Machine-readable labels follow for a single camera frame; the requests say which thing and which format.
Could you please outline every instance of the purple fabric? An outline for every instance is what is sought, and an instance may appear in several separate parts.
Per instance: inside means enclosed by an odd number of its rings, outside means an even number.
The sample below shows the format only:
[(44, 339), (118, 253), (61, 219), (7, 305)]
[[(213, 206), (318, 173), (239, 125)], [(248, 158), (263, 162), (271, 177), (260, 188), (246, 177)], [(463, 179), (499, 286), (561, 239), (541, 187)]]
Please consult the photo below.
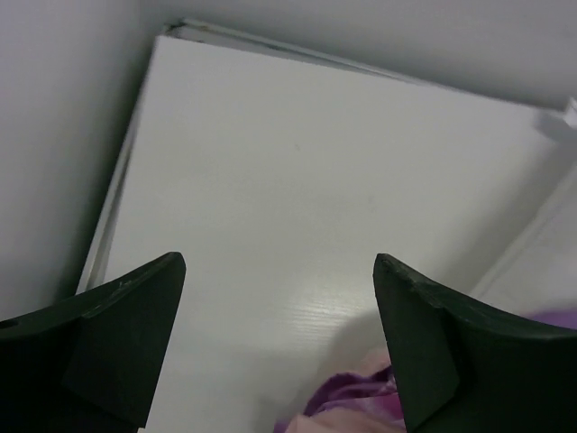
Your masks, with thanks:
[(552, 309), (529, 316), (536, 322), (577, 330), (577, 309)]
[[(403, 412), (398, 399), (392, 368), (373, 376), (339, 373), (329, 378), (308, 401), (303, 415), (312, 417), (335, 408), (359, 410), (384, 421), (403, 426)], [(278, 422), (274, 433), (283, 433), (288, 422)]]

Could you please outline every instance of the white tabletop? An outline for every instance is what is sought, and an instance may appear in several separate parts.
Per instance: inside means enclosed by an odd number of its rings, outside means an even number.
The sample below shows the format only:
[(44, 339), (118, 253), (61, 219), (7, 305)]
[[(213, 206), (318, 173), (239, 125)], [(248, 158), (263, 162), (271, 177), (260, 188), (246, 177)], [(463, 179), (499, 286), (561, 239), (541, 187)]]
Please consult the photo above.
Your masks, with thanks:
[(147, 431), (270, 431), (384, 342), (377, 253), (469, 290), (568, 168), (537, 117), (159, 38), (106, 274), (188, 264)]

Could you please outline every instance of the crumpled cloth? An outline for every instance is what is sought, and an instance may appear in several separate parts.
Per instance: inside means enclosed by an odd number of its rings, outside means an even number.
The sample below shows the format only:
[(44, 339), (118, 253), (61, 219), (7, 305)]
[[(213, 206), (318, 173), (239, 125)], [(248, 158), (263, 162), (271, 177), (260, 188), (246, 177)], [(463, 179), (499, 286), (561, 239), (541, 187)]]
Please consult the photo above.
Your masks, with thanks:
[(404, 430), (389, 353), (369, 353), (352, 372), (330, 377), (302, 415), (278, 422), (274, 433), (390, 433)]

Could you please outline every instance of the gray wall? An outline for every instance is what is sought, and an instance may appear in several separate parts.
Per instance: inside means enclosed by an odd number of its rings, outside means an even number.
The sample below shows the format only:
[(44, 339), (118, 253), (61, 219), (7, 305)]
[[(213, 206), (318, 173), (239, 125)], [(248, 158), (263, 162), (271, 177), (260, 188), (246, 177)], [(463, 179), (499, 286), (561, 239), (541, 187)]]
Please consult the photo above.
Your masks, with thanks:
[(155, 32), (181, 15), (542, 106), (574, 0), (0, 0), (0, 319), (73, 292)]

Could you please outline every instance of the wall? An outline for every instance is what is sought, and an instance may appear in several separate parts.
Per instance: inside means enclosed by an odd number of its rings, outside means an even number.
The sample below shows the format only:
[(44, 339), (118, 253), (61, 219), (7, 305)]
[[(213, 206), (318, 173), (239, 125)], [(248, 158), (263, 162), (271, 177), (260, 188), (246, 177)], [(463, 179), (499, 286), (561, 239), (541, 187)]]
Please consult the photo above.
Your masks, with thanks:
[(73, 293), (148, 43), (138, 0), (0, 2), (0, 319)]
[(191, 15), (495, 97), (577, 94), (574, 0), (143, 0), (153, 25)]

